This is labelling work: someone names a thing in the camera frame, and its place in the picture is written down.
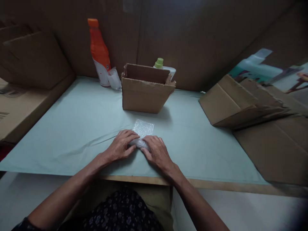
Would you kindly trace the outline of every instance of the floor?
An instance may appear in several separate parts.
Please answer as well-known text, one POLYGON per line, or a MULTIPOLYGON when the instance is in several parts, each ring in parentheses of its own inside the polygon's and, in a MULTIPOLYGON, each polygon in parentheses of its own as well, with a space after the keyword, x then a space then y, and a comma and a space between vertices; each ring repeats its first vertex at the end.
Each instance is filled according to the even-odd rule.
MULTIPOLYGON (((307 200, 245 192, 199 189, 230 230, 291 230, 307 200)), ((196 230, 180 195, 173 192, 174 230, 196 230)))
MULTIPOLYGON (((6 173, 0 179, 0 230, 9 231, 67 176, 6 173)), ((305 199, 199 189, 230 230, 289 230, 305 199)), ((173 192, 174 230, 195 230, 179 194, 173 192)))

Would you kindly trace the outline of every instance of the person's right hand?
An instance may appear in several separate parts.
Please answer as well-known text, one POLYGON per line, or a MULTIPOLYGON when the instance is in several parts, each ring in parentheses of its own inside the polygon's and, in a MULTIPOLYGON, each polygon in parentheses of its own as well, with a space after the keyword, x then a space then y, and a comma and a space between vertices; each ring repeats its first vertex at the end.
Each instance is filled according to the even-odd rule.
POLYGON ((162 138, 157 136, 146 136, 142 139, 147 142, 151 152, 146 148, 141 148, 147 160, 157 166, 164 174, 169 175, 175 167, 175 163, 172 162, 167 147, 162 138))

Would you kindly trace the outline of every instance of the black patterned clothing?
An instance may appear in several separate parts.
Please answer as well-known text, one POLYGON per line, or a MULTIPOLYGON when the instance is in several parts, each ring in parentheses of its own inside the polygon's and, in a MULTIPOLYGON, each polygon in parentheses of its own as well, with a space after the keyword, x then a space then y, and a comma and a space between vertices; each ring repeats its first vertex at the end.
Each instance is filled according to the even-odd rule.
MULTIPOLYGON (((41 231, 25 218, 13 231, 41 231)), ((59 231, 164 230, 141 196, 130 188, 111 194, 91 212, 64 222, 59 231)))

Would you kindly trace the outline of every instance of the light blue table cover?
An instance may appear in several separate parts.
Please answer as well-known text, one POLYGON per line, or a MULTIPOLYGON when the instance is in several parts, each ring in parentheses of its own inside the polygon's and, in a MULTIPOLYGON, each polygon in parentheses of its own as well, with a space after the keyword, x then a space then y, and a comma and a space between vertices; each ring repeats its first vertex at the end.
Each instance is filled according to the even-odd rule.
MULTIPOLYGON (((78 77, 0 163, 0 170, 74 175, 136 119, 154 124, 171 159, 187 178, 267 184, 231 131, 211 126, 198 99, 175 90, 158 114, 124 111, 122 92, 96 79, 78 77)), ((140 150, 115 162, 103 175, 160 176, 140 150)))

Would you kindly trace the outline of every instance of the white bottle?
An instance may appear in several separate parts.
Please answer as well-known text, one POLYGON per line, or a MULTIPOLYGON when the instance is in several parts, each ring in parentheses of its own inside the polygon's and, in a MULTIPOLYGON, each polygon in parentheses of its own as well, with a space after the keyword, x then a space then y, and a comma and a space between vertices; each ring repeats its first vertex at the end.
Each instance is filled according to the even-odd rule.
POLYGON ((176 72, 176 69, 173 68, 173 67, 163 66, 163 62, 164 62, 163 58, 158 58, 157 61, 155 62, 155 65, 153 67, 157 68, 157 69, 169 70, 170 73, 171 73, 171 79, 170 79, 170 81, 171 81, 173 76, 174 76, 174 74, 175 74, 175 72, 176 72))
POLYGON ((229 72, 229 75, 238 82, 246 78, 255 79, 260 83, 271 80, 283 72, 280 68, 261 64, 271 53, 271 50, 262 48, 254 55, 249 56, 247 59, 243 59, 229 72))

